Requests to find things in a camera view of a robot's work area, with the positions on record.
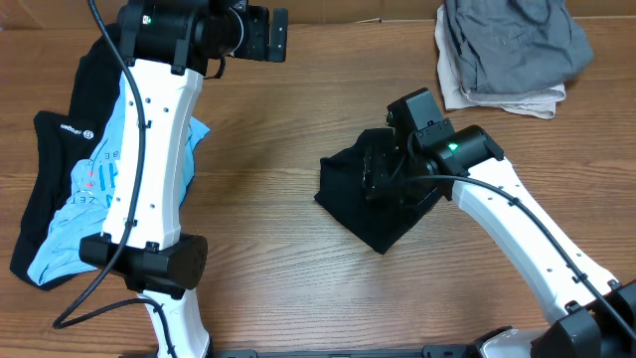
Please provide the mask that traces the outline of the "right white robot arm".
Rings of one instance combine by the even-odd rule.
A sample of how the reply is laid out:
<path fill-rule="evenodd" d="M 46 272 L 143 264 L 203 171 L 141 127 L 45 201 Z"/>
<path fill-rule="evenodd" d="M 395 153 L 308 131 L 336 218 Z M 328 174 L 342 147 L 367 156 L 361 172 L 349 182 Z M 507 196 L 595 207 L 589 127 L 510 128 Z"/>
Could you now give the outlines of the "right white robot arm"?
<path fill-rule="evenodd" d="M 370 201 L 432 208 L 446 198 L 493 239 L 520 273 L 548 328 L 502 327 L 464 348 L 464 357 L 632 357 L 635 285 L 621 283 L 579 248 L 533 198 L 503 149 L 477 125 L 439 125 L 399 145 L 367 147 Z"/>

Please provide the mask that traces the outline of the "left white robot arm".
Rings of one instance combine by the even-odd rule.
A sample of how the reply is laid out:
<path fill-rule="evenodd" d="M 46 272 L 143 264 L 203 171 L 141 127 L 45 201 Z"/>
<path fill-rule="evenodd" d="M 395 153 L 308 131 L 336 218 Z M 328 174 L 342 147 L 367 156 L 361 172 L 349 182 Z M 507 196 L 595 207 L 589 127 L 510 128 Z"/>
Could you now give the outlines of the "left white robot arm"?
<path fill-rule="evenodd" d="M 127 89 L 114 196 L 80 259 L 120 275 L 151 318 L 161 357 L 209 357 L 196 288 L 207 240 L 185 234 L 180 191 L 190 118 L 209 60 L 281 63 L 289 13 L 245 1 L 131 1 L 115 57 Z"/>

